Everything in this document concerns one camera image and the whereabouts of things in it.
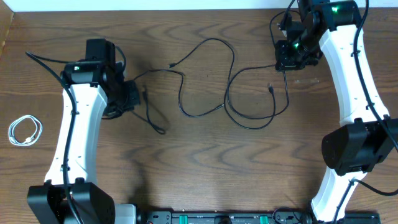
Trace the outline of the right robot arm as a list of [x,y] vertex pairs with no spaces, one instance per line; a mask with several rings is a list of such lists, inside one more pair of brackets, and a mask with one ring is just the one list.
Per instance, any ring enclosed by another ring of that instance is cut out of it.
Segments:
[[367,12],[354,1],[299,1],[299,20],[285,12],[274,42],[279,72],[325,58],[340,110],[340,126],[322,139],[326,171],[302,223],[374,223],[370,213],[347,215],[355,188],[397,149],[397,120],[377,92],[363,40]]

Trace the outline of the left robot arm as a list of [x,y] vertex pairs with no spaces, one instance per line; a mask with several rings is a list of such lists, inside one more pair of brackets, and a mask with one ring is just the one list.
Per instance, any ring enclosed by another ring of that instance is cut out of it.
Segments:
[[63,116],[55,155],[44,183],[29,187],[27,203],[40,223],[137,223],[133,204],[116,204],[96,178],[102,120],[139,105],[134,81],[124,79],[126,60],[106,39],[88,39],[85,58],[65,62],[55,78],[63,88]]

